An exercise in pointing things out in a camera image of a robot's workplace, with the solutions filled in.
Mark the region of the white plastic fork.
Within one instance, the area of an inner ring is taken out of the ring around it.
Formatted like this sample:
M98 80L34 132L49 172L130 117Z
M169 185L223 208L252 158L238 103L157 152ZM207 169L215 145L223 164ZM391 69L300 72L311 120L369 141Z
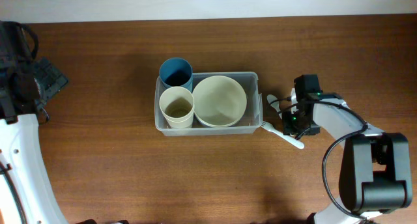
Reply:
M275 129L275 127L273 127L273 125L269 122L263 121L261 124L261 127L263 129L265 129L268 132L274 133L277 136L281 137L282 139L284 139L285 141L287 141L288 143L292 144L294 147L298 148L298 149L304 149L304 144L303 142L296 140L294 137L288 136L288 135L284 135L282 132L278 131L277 129Z

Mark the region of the white plastic spoon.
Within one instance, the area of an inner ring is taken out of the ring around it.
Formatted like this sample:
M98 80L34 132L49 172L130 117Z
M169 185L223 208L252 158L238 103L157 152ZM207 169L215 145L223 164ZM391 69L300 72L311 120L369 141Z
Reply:
M282 114L280 113L281 109L280 109L280 102L281 100L278 99L276 96L269 94L267 97L267 102L269 104L270 107L272 107L273 109L276 110L276 112L278 113L279 117L282 119Z

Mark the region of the cream bowl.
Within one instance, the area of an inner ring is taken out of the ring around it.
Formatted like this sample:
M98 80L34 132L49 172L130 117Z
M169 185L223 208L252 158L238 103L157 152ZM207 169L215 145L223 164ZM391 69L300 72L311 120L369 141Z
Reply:
M227 76L210 76L193 90L195 115L206 123L221 126L240 120L247 107L242 85Z
M200 118L197 117L197 115L194 115L194 118L196 119L196 121L198 123L200 123L203 127L209 127L209 128L222 128L222 127L232 127L237 125L242 119L234 121L232 124L226 124L226 125L221 125L221 126L217 126L217 125L213 125L213 124L209 124L204 122L203 120L201 120Z

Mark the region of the cream cup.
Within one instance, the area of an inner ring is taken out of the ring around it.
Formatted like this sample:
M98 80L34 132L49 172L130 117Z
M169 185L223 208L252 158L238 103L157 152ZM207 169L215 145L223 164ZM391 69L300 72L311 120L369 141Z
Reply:
M191 128L192 124L193 124L193 118L190 117L184 121L180 121L180 122L176 122L176 121L172 121L167 119L167 123L169 125L170 128L173 129L184 129L184 128Z
M166 89L159 98L159 108L168 122L186 122L194 117L193 94L184 87Z

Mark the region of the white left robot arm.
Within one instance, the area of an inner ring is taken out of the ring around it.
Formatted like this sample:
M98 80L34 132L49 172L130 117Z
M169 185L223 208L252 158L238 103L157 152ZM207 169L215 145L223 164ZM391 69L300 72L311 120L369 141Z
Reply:
M26 24L1 22L1 222L66 223L40 149L39 116L68 85Z

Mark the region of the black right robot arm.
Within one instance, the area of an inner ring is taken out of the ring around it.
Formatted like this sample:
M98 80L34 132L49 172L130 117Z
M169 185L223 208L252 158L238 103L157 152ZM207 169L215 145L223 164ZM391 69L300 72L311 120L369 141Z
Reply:
M291 105L281 110L285 135L300 139L326 130L334 142L326 150L321 173L331 204L312 213L308 223L371 223L374 217L406 208L412 202L409 142L366 122L336 93L325 93L317 75L294 80ZM326 164L343 146L339 198L330 191Z

